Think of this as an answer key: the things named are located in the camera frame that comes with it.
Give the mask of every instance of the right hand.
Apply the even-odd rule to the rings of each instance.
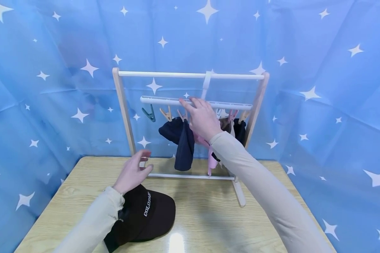
[[[179,99],[182,106],[190,113],[190,129],[210,143],[211,138],[221,133],[220,123],[211,105],[200,98],[190,97],[194,107]]]

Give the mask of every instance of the green clothespin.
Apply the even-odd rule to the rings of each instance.
[[[152,122],[155,122],[156,121],[156,118],[155,118],[155,113],[153,112],[153,106],[151,104],[151,113],[148,113],[143,107],[142,107],[142,112],[144,112],[144,114],[152,121]]]

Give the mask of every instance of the cap brim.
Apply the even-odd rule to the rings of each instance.
[[[176,217],[176,205],[168,195],[149,191],[156,200],[155,211],[151,220],[140,234],[131,242],[145,242],[167,234],[173,227]]]

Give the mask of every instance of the black baseball cap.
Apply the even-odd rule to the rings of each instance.
[[[104,238],[108,252],[127,242],[146,242],[167,234],[173,227],[176,205],[168,195],[145,189],[141,184],[124,195],[111,231]]]

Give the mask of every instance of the left hand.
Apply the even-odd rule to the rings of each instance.
[[[139,162],[146,162],[150,155],[150,150],[141,149],[129,158],[129,160],[124,163],[113,188],[124,195],[139,186],[153,170],[153,164],[148,165],[146,168],[140,168]]]

